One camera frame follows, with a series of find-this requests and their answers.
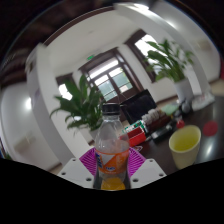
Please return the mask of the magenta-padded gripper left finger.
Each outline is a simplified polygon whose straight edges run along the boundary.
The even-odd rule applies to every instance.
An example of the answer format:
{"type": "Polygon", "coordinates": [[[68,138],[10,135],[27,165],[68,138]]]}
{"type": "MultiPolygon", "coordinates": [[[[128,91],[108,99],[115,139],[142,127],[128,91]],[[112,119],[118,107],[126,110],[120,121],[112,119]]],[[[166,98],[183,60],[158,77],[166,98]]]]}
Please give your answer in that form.
{"type": "Polygon", "coordinates": [[[97,173],[95,149],[91,148],[80,158],[72,158],[58,176],[84,188],[92,188],[97,173]]]}

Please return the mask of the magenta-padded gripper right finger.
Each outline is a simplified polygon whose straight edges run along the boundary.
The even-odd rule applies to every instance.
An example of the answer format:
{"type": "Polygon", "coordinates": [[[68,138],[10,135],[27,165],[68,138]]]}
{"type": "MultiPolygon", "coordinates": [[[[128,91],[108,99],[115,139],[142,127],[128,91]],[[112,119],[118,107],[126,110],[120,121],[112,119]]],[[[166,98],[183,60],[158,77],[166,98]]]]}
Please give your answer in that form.
{"type": "Polygon", "coordinates": [[[137,150],[129,149],[128,177],[131,189],[143,187],[165,176],[154,159],[146,159],[137,150]]]}

